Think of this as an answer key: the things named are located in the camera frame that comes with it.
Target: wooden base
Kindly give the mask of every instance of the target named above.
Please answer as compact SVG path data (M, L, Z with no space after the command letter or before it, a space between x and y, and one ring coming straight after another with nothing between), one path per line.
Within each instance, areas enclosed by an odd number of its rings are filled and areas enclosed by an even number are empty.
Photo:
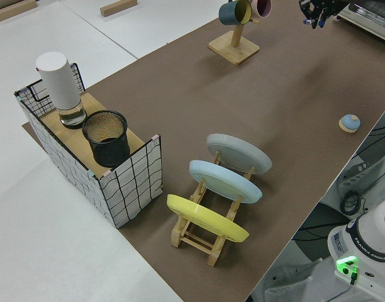
M217 165L220 164L219 155L220 155L220 152L217 151L214 159L214 163ZM255 170L255 167L252 167L248 173L244 174L244 178L250 179L251 175L254 173L254 170ZM196 188L194 194L190 196L190 200L199 204L203 199L205 192L206 192L206 188L204 187L204 181L201 181L198 184L198 187ZM239 197L236 201L232 202L232 205L230 206L230 209L227 213L226 218L228 218L231 221L235 219L241 200L242 200L242 197ZM222 248L226 242L226 238L217 236L214 244L209 243L204 239L202 239L201 237L198 237L193 233L189 232L188 229L190 224L191 222L189 220L183 218L182 216L179 216L179 219L172 230L172 235L171 235L172 246L178 248L182 241L186 242L189 245L192 245L193 247L208 254L206 263L207 265L214 267L216 264L216 261L220 256Z
M229 31L210 42L208 46L218 55L221 55L235 65L241 64L260 50L258 45L248 41L244 37L241 37L240 43L234 47L231 43L232 38L233 31Z
M82 105L88 115L106 108L88 92L81 96ZM100 179L109 168L102 167L93 158L89 142L82 134L82 129L71 130L61 124L57 110L53 109L40 118L46 126L68 147L69 150ZM127 129L127 140L131 154L144 145L144 142L137 137L130 129Z
M137 0L120 0L100 8L102 16L107 17L137 5Z
M12 4L6 8L0 9L0 21L16 16L17 14L24 13L33 8L36 8L36 0L23 0L19 3Z

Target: green light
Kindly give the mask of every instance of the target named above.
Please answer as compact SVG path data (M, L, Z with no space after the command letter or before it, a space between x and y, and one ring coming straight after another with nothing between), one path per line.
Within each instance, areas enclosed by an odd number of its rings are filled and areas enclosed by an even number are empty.
M356 256L348 256L342 259L337 260L337 269L340 272L343 272L343 269L346 267L346 265L351 265L353 263L357 262Z
M357 257L356 256L349 256L349 257L346 257L346 258L342 258L342 259L339 259L337 260L337 265L340 266L342 264L345 264L347 262L356 262L357 261Z

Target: plate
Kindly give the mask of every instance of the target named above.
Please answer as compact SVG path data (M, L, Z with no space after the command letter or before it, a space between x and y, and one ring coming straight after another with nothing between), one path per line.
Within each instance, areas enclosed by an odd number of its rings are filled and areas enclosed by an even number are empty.
M204 187L230 200L242 196L242 203L256 203L261 197L261 190L248 179L220 165L203 160L190 161L190 174Z
M241 226L188 199L169 194L167 195L167 206L177 215L181 215L217 236L225 237L233 242L243 242L248 237L248 232Z
M209 152L215 156L220 151L219 160L228 167L247 173L251 167L255 170L252 174L263 174L272 167L268 155L256 146L237 137L226 134L210 134L206 138Z

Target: table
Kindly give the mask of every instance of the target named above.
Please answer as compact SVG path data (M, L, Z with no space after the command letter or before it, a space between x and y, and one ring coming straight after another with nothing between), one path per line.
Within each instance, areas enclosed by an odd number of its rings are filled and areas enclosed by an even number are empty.
M385 110L385 42L344 22L312 30L296 1L273 5L245 27L260 52L240 66L208 49L229 30L215 20L88 89L143 140L162 135L165 191L120 232L184 301L244 301ZM348 113L362 121L357 133L338 126ZM170 246L177 217L165 205L168 193L193 192L189 161L211 159L211 133L244 139L274 163L253 178L263 198L235 218L249 238L228 242L215 268L194 248ZM228 207L214 194L203 204Z

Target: mug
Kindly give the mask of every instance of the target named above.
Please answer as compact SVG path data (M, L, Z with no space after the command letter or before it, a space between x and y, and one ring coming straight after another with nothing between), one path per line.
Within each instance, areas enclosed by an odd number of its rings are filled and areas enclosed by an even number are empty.
M271 11L271 0L251 0L254 18L265 18Z
M245 24L250 18L251 5L248 0L229 0L219 9L219 20L223 25Z

